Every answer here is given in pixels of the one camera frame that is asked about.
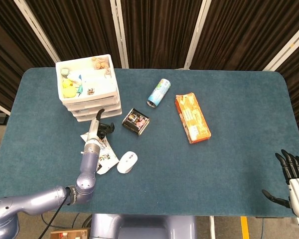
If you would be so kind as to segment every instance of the food package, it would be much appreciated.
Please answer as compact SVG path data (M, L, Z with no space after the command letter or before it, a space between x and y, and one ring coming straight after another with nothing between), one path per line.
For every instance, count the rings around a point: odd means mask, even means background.
M194 93L176 96L175 104L189 143L197 143L211 137Z

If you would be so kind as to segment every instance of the yellow floor stripe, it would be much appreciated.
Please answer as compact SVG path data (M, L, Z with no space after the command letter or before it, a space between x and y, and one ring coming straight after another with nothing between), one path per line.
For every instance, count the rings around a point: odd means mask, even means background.
M247 217L240 217L243 239L249 239Z

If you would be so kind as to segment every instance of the wireless mouse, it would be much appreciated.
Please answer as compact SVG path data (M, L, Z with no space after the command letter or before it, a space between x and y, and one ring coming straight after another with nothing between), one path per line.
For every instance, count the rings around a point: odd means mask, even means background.
M118 171L120 173L130 172L137 160L138 156L134 152L126 152L118 163Z

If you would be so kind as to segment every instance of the blue tablecloth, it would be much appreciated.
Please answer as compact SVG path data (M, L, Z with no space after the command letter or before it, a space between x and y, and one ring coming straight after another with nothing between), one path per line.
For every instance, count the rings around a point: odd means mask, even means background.
M112 168L97 176L93 200L69 212L156 215L292 216L261 193L288 198L275 152L299 155L299 131L284 79L276 72L115 70L121 116L108 140L118 158L134 151L126 175ZM161 78L171 88L153 109L147 97ZM194 92L209 125L208 141L189 144L175 95ZM141 136L121 126L131 108L150 117ZM55 68L23 76L0 148L0 197L73 185L79 175L77 122L58 98Z

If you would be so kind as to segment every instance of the robotic arm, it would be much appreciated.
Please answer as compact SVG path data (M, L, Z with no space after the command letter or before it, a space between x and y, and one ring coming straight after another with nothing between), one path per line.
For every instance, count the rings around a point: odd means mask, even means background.
M299 157L294 157L283 149L281 152L284 157L278 153L275 155L283 169L283 174L289 188L289 201L276 198L266 190L262 190L262 192L270 201L292 209L293 213L298 217L299 226Z
M53 189L30 196L14 196L0 198L0 239L15 238L19 232L18 212L29 215L39 215L60 207L66 203L86 203L91 200L95 188L95 172L100 153L100 140L107 133L114 131L114 125L100 123L100 110L92 120L88 140L84 146L84 153L80 166L81 174L75 186L56 186Z

